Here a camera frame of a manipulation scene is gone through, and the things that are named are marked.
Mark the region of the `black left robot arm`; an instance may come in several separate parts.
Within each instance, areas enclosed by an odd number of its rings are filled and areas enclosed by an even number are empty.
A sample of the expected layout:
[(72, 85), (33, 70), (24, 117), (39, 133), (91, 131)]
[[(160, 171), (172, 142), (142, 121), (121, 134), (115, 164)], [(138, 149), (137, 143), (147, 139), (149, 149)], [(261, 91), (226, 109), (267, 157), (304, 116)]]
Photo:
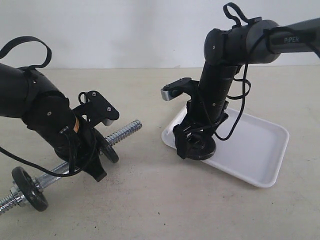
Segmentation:
[(85, 104), (71, 109), (69, 99), (35, 69), (0, 66), (0, 115), (21, 119), (59, 158), (99, 182), (107, 173), (98, 156), (102, 135), (92, 117), (83, 118), (90, 109)]

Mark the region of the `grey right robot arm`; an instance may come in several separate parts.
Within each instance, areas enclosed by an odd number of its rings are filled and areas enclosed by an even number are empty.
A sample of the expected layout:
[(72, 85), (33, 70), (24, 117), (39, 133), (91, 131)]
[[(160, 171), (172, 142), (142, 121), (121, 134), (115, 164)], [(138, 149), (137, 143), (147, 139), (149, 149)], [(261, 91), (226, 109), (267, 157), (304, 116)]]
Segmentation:
[(212, 29), (204, 42), (200, 80), (184, 77), (164, 87), (172, 98), (190, 96), (184, 119), (173, 128), (177, 155), (202, 161), (215, 153), (217, 129), (228, 119), (229, 90), (241, 68), (271, 63), (283, 53), (306, 52), (320, 52), (318, 18), (287, 26), (251, 19), (230, 30)]

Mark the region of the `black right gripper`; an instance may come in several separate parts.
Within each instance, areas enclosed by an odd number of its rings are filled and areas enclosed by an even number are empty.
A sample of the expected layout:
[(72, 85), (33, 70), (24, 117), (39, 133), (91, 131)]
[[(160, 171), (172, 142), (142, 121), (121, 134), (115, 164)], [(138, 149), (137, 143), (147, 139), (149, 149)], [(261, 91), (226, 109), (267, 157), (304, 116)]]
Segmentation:
[[(181, 124), (184, 128), (212, 128), (215, 131), (229, 115), (225, 112), (229, 102), (222, 100), (218, 102), (206, 101), (201, 95), (195, 95), (186, 104), (187, 113)], [(186, 159), (191, 151), (187, 133), (180, 124), (173, 128), (174, 143), (177, 155)]]

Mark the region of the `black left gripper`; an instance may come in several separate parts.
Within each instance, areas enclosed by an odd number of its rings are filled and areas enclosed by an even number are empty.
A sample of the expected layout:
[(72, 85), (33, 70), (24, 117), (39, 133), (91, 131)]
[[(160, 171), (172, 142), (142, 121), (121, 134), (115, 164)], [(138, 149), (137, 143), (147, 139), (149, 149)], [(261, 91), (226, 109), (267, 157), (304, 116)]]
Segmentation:
[(84, 171), (97, 182), (107, 176), (98, 155), (95, 129), (89, 128), (82, 117), (75, 117), (72, 124), (64, 125), (56, 137), (53, 149), (66, 162), (69, 173)]

